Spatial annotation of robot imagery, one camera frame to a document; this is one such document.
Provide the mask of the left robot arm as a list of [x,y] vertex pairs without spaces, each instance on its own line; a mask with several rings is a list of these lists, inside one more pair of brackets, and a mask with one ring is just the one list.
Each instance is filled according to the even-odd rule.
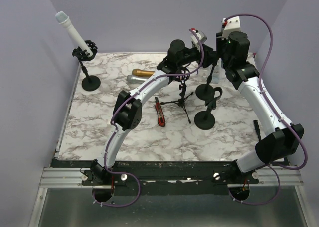
[[198,67],[203,68],[216,63],[216,53],[204,44],[206,40],[206,36],[193,35],[191,48],[187,48],[182,40],[172,41],[167,56],[146,81],[129,92],[121,91],[118,94],[110,120],[114,130],[106,142],[102,160],[95,159],[90,166],[98,184],[107,184],[116,174],[112,167],[117,153],[129,132],[139,125],[145,102],[174,81],[184,87],[192,73],[188,69],[191,63],[197,62]]

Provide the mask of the gold microphone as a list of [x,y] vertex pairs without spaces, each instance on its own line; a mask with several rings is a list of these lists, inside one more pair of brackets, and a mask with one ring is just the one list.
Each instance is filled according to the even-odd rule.
[[154,71],[142,70],[142,69],[133,69],[132,75],[138,77],[150,77],[154,74]]

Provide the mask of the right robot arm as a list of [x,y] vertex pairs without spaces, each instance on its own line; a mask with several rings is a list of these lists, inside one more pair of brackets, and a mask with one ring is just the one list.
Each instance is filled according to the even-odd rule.
[[265,134],[253,151],[233,161],[229,177],[235,183],[245,180],[247,172],[294,154],[304,134],[301,124],[293,124],[271,97],[264,97],[266,88],[259,72],[247,60],[249,45],[247,34],[241,31],[233,31],[227,38],[216,34],[217,54],[226,78],[250,104]]

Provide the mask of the black tripod shock-mount stand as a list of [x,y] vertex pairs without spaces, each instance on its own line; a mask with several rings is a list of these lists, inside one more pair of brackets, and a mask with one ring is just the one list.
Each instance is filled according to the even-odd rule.
[[186,94],[186,90],[187,90],[187,84],[186,81],[189,79],[190,75],[190,70],[187,68],[190,64],[188,64],[187,66],[182,66],[179,70],[181,74],[185,74],[185,76],[178,76],[176,78],[176,81],[178,81],[179,84],[179,89],[180,89],[180,98],[176,101],[169,101],[169,102],[160,102],[161,105],[165,105],[165,104],[176,104],[179,107],[181,107],[187,116],[187,120],[188,123],[191,124],[191,120],[189,118],[188,112],[186,110],[186,106],[185,106],[185,101],[188,99],[189,96],[193,95],[194,92],[191,92],[189,95],[185,95]]

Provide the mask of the red black utility knife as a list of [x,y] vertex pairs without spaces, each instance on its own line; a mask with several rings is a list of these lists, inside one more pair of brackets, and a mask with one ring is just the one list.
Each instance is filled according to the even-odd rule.
[[165,127],[165,118],[158,97],[155,97],[155,110],[157,112],[157,123],[160,127]]

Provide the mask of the white microphone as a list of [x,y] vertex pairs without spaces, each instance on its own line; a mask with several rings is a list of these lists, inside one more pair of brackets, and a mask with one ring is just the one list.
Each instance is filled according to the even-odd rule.
[[70,17],[65,12],[60,11],[55,15],[55,18],[57,22],[66,29],[71,39],[82,49],[82,51],[86,50],[88,57],[91,57],[93,52],[73,26]]

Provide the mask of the black round-base clip stand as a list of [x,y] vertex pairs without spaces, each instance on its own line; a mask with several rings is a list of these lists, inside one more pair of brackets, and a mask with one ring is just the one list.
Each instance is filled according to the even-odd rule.
[[211,68],[210,74],[208,75],[206,79],[206,83],[199,85],[195,90],[195,94],[200,100],[205,101],[215,93],[215,89],[210,85],[210,83],[212,81],[212,75],[216,65],[217,65],[217,61],[212,63],[212,68]]

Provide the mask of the grey microphone silver head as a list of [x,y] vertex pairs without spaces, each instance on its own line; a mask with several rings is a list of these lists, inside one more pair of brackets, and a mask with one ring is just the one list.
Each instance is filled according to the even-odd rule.
[[139,77],[135,75],[128,75],[127,76],[127,82],[133,83],[133,84],[141,84],[145,82],[148,78],[147,77]]

